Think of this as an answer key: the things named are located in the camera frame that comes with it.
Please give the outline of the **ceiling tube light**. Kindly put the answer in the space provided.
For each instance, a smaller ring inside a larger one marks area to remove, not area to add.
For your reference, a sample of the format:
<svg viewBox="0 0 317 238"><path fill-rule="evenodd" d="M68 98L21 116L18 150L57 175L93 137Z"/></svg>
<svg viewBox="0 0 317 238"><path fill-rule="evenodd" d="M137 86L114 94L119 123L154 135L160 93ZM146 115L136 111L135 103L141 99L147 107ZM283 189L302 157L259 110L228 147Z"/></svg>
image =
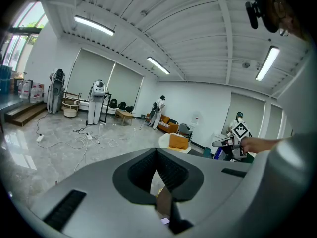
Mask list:
<svg viewBox="0 0 317 238"><path fill-rule="evenodd" d="M268 53L265 57L265 60L255 78L256 81L262 81L263 78L266 76L272 65L274 64L276 58L280 53L280 48L276 46L270 46Z"/></svg>
<svg viewBox="0 0 317 238"><path fill-rule="evenodd" d="M152 57L147 57L147 60L152 63L154 66L156 66L157 68L159 68L162 72L164 72L166 75L170 75L170 72L163 67L159 62L157 62L154 58Z"/></svg>
<svg viewBox="0 0 317 238"><path fill-rule="evenodd" d="M81 24L84 24L84 25L89 26L91 28L97 29L97 30L109 35L109 36L113 36L115 34L114 30L111 30L108 27L105 27L105 26L103 26L95 21L86 19L82 16L76 15L76 16L74 16L74 20L77 23L81 23Z"/></svg>

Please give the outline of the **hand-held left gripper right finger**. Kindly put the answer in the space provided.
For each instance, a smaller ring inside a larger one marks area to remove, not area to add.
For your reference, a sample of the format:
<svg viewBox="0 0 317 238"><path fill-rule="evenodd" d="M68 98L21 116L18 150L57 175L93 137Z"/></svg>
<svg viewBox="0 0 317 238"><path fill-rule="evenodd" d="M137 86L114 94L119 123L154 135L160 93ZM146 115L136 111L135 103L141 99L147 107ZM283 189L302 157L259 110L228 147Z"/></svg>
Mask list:
<svg viewBox="0 0 317 238"><path fill-rule="evenodd" d="M254 199L260 186L260 156L251 164L156 149L168 172L170 223L158 238L260 238Z"/></svg>

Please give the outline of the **wooden coffee table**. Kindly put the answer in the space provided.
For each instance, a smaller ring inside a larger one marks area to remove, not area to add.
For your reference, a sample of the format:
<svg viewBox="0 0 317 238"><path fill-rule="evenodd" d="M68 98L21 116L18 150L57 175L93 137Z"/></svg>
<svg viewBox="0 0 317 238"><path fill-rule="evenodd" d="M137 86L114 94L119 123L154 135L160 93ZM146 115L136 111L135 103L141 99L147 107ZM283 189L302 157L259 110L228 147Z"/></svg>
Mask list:
<svg viewBox="0 0 317 238"><path fill-rule="evenodd" d="M130 126L132 125L132 119L133 115L130 112L121 110L121 109L116 109L115 110L115 117L116 118L121 118L121 125L123 126L125 122L129 122Z"/></svg>

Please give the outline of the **white water dispenser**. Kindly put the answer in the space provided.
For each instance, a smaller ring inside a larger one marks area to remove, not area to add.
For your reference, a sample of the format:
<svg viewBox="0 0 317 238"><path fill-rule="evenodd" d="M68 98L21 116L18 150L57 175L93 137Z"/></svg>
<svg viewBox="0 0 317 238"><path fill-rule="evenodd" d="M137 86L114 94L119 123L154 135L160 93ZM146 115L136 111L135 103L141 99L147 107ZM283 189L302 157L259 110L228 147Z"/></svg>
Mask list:
<svg viewBox="0 0 317 238"><path fill-rule="evenodd" d="M202 119L202 113L200 111L194 111L191 118L191 125L197 127Z"/></svg>

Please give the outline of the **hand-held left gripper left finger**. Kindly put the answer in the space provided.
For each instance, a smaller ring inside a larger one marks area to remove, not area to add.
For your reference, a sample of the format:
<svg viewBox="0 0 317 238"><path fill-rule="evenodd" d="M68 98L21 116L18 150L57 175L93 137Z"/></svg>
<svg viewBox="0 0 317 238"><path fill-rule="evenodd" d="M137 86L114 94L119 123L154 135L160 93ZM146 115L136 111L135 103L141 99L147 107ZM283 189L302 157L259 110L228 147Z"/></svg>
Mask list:
<svg viewBox="0 0 317 238"><path fill-rule="evenodd" d="M156 238L164 225L156 199L141 181L152 182L154 148L98 161L49 189L32 207L50 236Z"/></svg>

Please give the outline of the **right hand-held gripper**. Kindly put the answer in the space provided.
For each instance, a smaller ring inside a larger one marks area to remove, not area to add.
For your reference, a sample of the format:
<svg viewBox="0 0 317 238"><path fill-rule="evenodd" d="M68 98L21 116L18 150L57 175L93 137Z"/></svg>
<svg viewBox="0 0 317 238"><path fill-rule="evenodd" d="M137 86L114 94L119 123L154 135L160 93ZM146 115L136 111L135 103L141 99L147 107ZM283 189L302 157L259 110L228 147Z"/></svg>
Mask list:
<svg viewBox="0 0 317 238"><path fill-rule="evenodd" d="M244 122L238 123L231 129L230 136L212 143L213 147L223 147L223 151L228 157L246 157L243 147L241 146L242 139L251 136L249 128Z"/></svg>

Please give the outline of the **black metal frame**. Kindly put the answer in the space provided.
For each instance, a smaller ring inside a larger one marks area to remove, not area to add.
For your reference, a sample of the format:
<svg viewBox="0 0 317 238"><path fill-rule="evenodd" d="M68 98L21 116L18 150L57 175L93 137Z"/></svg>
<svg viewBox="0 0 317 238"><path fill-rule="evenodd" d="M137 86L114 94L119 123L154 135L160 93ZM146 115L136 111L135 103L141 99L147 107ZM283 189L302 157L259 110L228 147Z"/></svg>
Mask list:
<svg viewBox="0 0 317 238"><path fill-rule="evenodd" d="M101 107L101 112L100 112L100 117L99 117L99 122L102 124L106 124L106 119L107 119L107 114L108 114L108 109L110 105L112 95L108 92L105 93L102 101L102 107Z"/></svg>

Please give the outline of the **orange sofa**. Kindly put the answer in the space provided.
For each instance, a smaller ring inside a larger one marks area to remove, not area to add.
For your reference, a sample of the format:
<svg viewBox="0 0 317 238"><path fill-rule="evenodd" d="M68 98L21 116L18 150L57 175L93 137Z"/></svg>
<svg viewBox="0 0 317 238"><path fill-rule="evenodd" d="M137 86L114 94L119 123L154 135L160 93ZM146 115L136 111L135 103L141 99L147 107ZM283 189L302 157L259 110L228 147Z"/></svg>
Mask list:
<svg viewBox="0 0 317 238"><path fill-rule="evenodd" d="M179 124L175 124L172 122L170 117L166 117L161 115L160 122L158 123L157 129L164 131L165 133L177 133L179 128Z"/></svg>

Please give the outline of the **person's right forearm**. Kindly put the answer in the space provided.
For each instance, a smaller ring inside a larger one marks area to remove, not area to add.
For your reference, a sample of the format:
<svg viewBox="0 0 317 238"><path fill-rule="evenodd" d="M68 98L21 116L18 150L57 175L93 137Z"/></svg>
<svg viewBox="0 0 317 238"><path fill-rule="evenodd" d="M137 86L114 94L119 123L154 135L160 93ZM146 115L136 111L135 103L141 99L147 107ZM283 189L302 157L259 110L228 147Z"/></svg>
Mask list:
<svg viewBox="0 0 317 238"><path fill-rule="evenodd" d="M262 151L267 151L273 149L278 143L289 138L283 139L263 139L256 137L245 137L242 139L240 146L243 148L244 152L260 153Z"/></svg>

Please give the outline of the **wooden steps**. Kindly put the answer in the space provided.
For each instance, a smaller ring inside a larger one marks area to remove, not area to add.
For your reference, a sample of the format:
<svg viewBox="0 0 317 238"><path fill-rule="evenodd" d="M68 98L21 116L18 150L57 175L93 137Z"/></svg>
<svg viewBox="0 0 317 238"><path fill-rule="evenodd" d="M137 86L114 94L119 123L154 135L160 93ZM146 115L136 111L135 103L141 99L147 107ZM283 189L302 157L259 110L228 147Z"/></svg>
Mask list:
<svg viewBox="0 0 317 238"><path fill-rule="evenodd" d="M34 117L47 109L44 102L27 103L4 114L5 122L23 127Z"/></svg>

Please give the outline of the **window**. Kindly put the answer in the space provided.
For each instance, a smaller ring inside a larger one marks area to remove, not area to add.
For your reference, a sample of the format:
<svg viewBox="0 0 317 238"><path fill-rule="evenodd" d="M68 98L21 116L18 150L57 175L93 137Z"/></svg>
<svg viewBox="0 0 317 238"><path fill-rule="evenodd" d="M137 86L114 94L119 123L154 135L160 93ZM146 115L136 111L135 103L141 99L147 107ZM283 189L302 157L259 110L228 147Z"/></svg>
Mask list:
<svg viewBox="0 0 317 238"><path fill-rule="evenodd" d="M19 13L7 33L0 53L1 64L24 74L26 63L40 31L48 23L39 0L29 2Z"/></svg>

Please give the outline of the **stack of blue boxes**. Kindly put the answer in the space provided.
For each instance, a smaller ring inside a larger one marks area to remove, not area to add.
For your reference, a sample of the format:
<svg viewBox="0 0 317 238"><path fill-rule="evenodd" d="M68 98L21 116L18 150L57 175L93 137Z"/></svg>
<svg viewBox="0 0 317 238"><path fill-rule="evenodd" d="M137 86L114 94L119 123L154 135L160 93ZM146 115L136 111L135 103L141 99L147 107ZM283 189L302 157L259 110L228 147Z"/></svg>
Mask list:
<svg viewBox="0 0 317 238"><path fill-rule="evenodd" d="M10 90L10 79L12 67L7 65L0 66L0 94L8 94Z"/></svg>

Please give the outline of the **grey chair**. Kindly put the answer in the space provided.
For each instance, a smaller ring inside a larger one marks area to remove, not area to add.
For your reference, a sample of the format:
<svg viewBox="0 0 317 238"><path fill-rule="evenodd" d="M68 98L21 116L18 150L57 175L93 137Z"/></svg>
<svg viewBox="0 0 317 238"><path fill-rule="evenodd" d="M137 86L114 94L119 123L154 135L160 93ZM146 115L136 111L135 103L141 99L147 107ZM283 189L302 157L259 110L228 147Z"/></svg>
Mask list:
<svg viewBox="0 0 317 238"><path fill-rule="evenodd" d="M192 141L193 131L191 130L191 128L187 124L181 123L179 125L178 134L187 138L189 143Z"/></svg>

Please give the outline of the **grey roller blind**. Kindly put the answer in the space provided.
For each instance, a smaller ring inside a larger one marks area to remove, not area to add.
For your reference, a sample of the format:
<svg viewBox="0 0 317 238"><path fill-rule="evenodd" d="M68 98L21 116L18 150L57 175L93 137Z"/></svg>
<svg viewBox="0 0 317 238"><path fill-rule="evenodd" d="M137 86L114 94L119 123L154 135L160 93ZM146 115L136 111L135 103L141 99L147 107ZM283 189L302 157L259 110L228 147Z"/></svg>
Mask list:
<svg viewBox="0 0 317 238"><path fill-rule="evenodd" d="M142 81L142 75L116 63L110 77L108 91L118 104L125 102L126 106L135 106Z"/></svg>
<svg viewBox="0 0 317 238"><path fill-rule="evenodd" d="M107 85L115 62L95 53L82 49L75 61L67 85L67 92L81 94L88 98L95 81L102 80Z"/></svg>

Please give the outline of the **row of clear water jugs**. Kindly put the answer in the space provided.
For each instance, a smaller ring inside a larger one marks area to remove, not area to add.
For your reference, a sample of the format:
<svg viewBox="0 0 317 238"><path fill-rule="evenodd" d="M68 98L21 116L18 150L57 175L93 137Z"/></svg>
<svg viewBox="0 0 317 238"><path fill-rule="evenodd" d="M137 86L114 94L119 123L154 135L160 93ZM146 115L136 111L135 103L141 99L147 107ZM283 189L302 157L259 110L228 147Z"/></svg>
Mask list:
<svg viewBox="0 0 317 238"><path fill-rule="evenodd" d="M21 80L18 84L18 96L35 104L44 99L44 84L36 83L32 80Z"/></svg>

